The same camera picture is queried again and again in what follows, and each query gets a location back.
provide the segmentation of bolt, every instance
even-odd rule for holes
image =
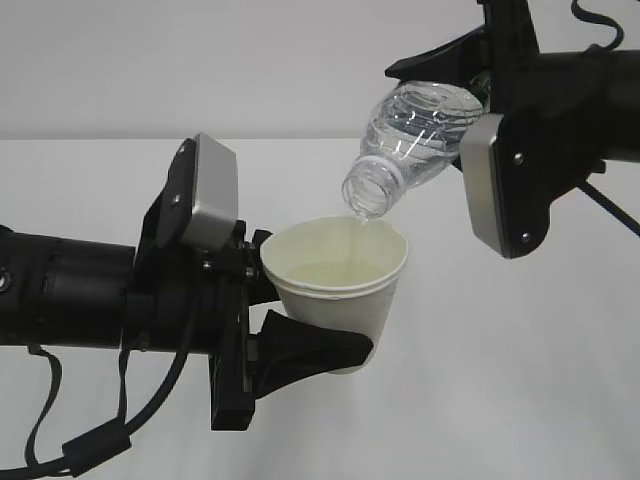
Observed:
[[[5,293],[11,286],[11,274],[6,270],[0,270],[0,294]]]

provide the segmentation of white background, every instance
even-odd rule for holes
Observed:
[[[0,143],[0,219],[16,230],[135,244],[179,140]],[[250,229],[345,211],[357,140],[226,141]],[[640,216],[637,166],[595,181]],[[640,244],[579,193],[547,241],[502,260],[469,226],[453,169],[389,215],[411,257],[373,361],[258,402],[246,433],[210,432],[207,361],[192,357],[134,448],[90,479],[223,480],[640,477]],[[264,309],[252,312],[259,321]],[[116,352],[63,350],[62,392],[38,454],[110,419]],[[135,354],[137,411],[170,356]],[[48,391],[47,362],[0,349],[0,465],[21,465]]]
[[[543,51],[613,38],[530,3]],[[636,0],[581,4],[640,48]],[[481,23],[476,0],[3,0],[0,137],[356,137],[385,68]]]

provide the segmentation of plastic water bottle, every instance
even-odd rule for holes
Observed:
[[[483,105],[465,89],[399,85],[371,114],[360,156],[342,185],[345,202],[360,218],[381,217],[458,157],[462,137],[483,114]]]

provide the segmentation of white paper cup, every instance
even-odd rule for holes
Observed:
[[[361,225],[354,216],[301,223],[272,235],[261,247],[265,273],[287,315],[366,335],[374,348],[365,365],[380,340],[408,253],[407,239],[391,225],[381,220]]]

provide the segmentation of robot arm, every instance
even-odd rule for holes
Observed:
[[[367,337],[275,311],[259,333],[249,331],[249,306],[279,298],[260,258],[271,234],[257,230],[245,241],[237,204],[235,154],[200,134],[178,149],[137,249],[0,228],[0,344],[32,353],[42,353],[40,345],[122,347],[121,376],[130,349],[176,352],[165,381],[133,418],[125,421],[120,411],[44,464],[33,465],[31,440],[25,456],[32,465],[0,471],[0,480],[78,476],[122,453],[167,398],[189,354],[209,356],[212,430],[246,430],[257,399],[365,361],[373,348]],[[52,373],[55,384],[60,373]]]
[[[605,158],[640,162],[640,52],[542,54],[526,0],[478,3],[484,26],[386,71],[472,91],[490,81],[490,112],[463,138],[457,163],[475,235],[503,257],[527,255],[546,237],[551,204],[574,188],[640,235],[640,225],[587,183],[604,173]],[[0,344],[176,352],[158,392],[131,420],[118,415],[65,444],[62,458],[31,458],[29,467],[0,471],[0,480],[78,476],[129,448],[189,353],[209,355],[214,430],[244,430],[256,399],[364,362],[368,338],[273,311],[260,333],[249,332],[249,306],[277,294],[259,255],[270,233],[245,241],[236,176],[233,152],[202,134],[185,140],[137,249],[0,226]]]
[[[640,162],[640,51],[613,51],[615,22],[582,10],[585,21],[616,26],[609,47],[540,53],[527,0],[479,0],[485,25],[434,51],[396,62],[387,76],[476,90],[490,79],[490,113],[460,145],[475,235],[505,258],[528,255],[549,230],[551,204],[587,184],[603,159]],[[606,203],[620,219],[623,212]],[[640,235],[629,217],[625,224]]]

